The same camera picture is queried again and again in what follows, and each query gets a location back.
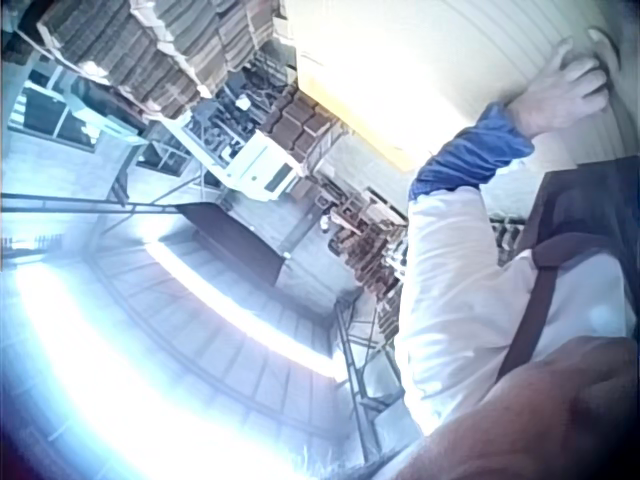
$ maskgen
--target hand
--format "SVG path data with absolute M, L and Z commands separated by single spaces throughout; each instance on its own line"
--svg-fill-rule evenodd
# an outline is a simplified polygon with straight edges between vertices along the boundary
M 609 103 L 605 73 L 592 57 L 581 58 L 562 69 L 562 61 L 573 48 L 565 39 L 542 72 L 507 110 L 516 128 L 528 138 L 566 128 L 603 110 Z

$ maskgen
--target fluorescent light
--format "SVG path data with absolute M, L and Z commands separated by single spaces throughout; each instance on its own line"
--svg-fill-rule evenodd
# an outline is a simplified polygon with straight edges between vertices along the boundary
M 17 283 L 78 418 L 144 477 L 306 478 L 269 447 L 171 403 L 83 318 L 53 270 L 21 266 Z
M 148 243 L 145 247 L 149 254 L 176 280 L 229 323 L 283 357 L 325 377 L 334 377 L 335 369 L 331 358 L 295 341 L 223 295 L 180 260 L 166 245 Z

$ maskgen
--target window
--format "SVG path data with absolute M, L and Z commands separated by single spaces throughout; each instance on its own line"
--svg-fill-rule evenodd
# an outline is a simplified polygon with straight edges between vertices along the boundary
M 71 113 L 62 96 L 62 70 L 58 66 L 51 75 L 31 71 L 9 116 L 9 128 L 93 150 L 100 130 Z
M 175 138 L 152 141 L 138 156 L 137 165 L 179 177 L 191 161 L 191 153 Z

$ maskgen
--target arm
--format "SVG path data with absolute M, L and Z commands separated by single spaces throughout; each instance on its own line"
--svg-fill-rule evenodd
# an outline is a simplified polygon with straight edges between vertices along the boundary
M 425 433 L 452 412 L 477 404 L 493 385 L 535 279 L 531 268 L 505 272 L 497 266 L 479 185 L 531 154 L 535 136 L 607 104 L 601 91 L 606 77 L 592 71 L 594 59 L 561 69 L 571 48 L 563 42 L 507 108 L 489 105 L 474 127 L 420 169 L 411 186 L 396 359 L 405 402 Z

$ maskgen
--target finger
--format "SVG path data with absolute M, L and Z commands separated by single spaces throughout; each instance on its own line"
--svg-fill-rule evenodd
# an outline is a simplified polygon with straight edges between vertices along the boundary
M 618 73 L 620 71 L 620 61 L 609 37 L 596 28 L 587 29 L 587 33 L 591 38 L 596 55 L 605 63 L 609 72 Z
M 585 97 L 590 93 L 595 92 L 606 83 L 607 75 L 602 70 L 594 70 L 573 82 L 571 90 L 576 95 Z
M 609 105 L 609 92 L 602 90 L 601 92 L 589 95 L 581 100 L 582 108 L 585 115 L 601 112 Z
M 562 40 L 556 46 L 553 52 L 553 56 L 551 57 L 551 60 L 549 60 L 549 63 L 547 63 L 545 70 L 547 72 L 555 72 L 560 70 L 560 67 L 562 67 L 562 61 L 564 60 L 564 57 L 567 55 L 567 53 L 571 51 L 571 49 L 573 49 L 573 38 L 567 37 L 564 40 Z
M 595 58 L 581 58 L 569 64 L 569 66 L 564 69 L 564 76 L 569 82 L 573 82 L 597 66 L 598 61 Z

